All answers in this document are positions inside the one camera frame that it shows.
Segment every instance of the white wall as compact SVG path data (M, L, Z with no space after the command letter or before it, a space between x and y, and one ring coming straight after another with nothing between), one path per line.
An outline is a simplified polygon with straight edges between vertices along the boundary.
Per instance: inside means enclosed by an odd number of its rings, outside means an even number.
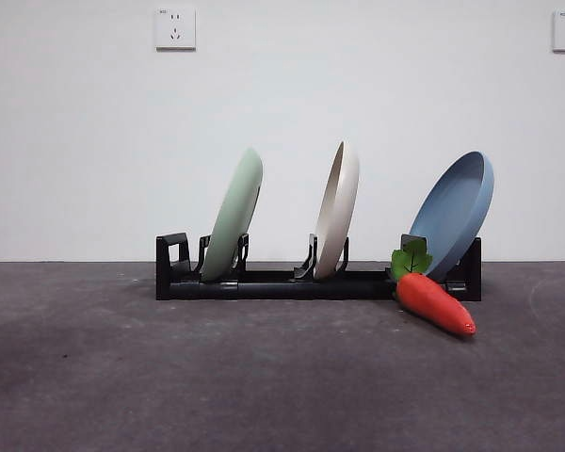
M178 231L196 255L248 146L250 257L299 260L342 138L353 259L388 258L471 150L496 174L484 258L565 259L565 0L196 1L196 53L153 49L162 5L0 0L0 261L152 260Z

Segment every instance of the dish rack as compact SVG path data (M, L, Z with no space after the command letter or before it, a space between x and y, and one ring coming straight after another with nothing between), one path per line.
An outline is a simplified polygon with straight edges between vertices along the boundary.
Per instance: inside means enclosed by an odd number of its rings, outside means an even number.
M414 240L403 234L401 245ZM156 238L156 299L393 299L396 283L391 271L347 269L349 238L346 238L341 264L325 280L314 279L318 238L310 235L308 257L293 270L247 269L249 235L238 238L231 272L216 282L201 281L201 267L210 235L199 239L199 261L193 268L185 233ZM178 246L178 260L170 260L170 247ZM461 301L481 301L481 239L477 237L459 262L439 282Z

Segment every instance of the carrot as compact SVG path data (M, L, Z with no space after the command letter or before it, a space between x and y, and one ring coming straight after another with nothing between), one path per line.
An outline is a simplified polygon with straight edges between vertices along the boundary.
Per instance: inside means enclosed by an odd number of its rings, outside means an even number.
M443 329L461 336L475 334L476 326L460 302L421 273L406 273L397 282L400 304Z

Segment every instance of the gray floor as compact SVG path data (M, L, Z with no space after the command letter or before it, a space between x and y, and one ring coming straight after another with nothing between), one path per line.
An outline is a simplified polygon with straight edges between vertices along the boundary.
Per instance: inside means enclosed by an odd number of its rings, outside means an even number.
M460 340L393 301L153 299L0 264L0 451L565 451L565 263L484 265Z

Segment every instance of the green leaf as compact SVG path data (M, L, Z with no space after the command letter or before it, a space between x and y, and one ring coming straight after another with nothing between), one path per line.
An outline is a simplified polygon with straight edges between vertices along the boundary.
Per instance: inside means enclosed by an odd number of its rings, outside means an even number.
M399 281L407 273L425 273L432 260L433 256L427 254L425 239L416 238L392 254L392 275Z

